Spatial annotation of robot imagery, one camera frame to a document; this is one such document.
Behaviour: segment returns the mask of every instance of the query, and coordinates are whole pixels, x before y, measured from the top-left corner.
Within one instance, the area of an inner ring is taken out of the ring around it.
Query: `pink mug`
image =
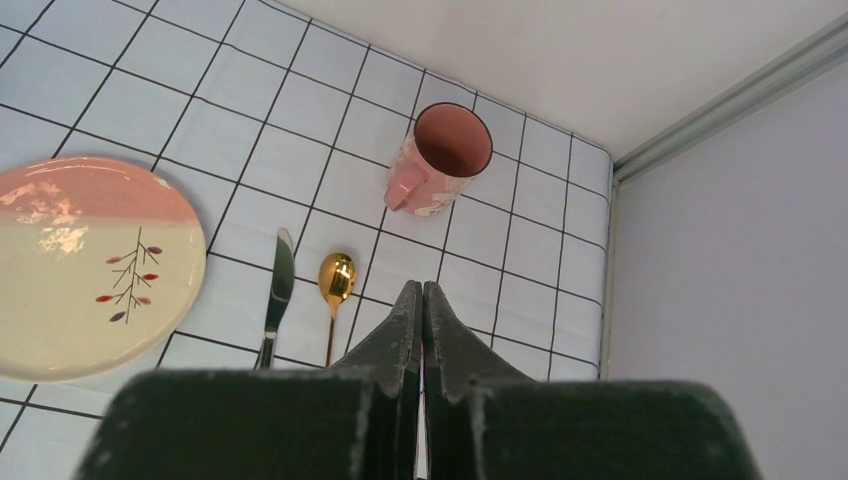
[[[492,136],[480,117],[455,103],[425,108],[406,136],[383,201],[392,211],[430,216],[444,210],[492,158]]]

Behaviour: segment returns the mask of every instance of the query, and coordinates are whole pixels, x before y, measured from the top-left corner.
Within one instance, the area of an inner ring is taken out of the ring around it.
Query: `ceramic plate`
[[[167,182],[106,158],[0,174],[0,376],[71,380],[167,337],[203,280],[206,242]]]

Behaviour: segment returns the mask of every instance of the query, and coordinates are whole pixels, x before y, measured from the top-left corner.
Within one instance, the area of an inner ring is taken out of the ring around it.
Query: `knife blade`
[[[265,332],[262,346],[256,358],[254,370],[270,368],[274,357],[274,342],[280,321],[289,306],[294,289],[294,247],[288,230],[277,230],[277,250],[274,255],[274,270],[271,273],[271,290],[268,295],[268,310],[265,313]]]

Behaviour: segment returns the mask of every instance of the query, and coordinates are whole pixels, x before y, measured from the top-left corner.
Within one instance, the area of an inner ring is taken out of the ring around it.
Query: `tiled surface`
[[[360,280],[339,309],[334,360],[403,282],[438,278],[459,318],[520,370],[597,378],[603,150],[275,3],[56,0],[41,15],[48,3],[0,1],[0,169],[54,155],[153,169],[194,205],[211,253],[196,305],[143,358],[62,385],[0,380],[0,478],[70,477],[138,372],[251,367],[279,226],[297,243],[298,281],[274,368],[323,365],[329,307],[315,272],[342,250]],[[480,115],[497,154],[440,215],[387,212],[387,167],[412,117],[444,101]]]

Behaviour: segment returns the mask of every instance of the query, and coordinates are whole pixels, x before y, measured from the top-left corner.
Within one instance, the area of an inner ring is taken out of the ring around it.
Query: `gold spoon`
[[[356,264],[344,253],[327,255],[318,270],[318,288],[321,296],[330,304],[330,338],[327,341],[327,362],[330,366],[330,354],[333,351],[333,329],[336,327],[336,311],[353,291],[356,281]]]

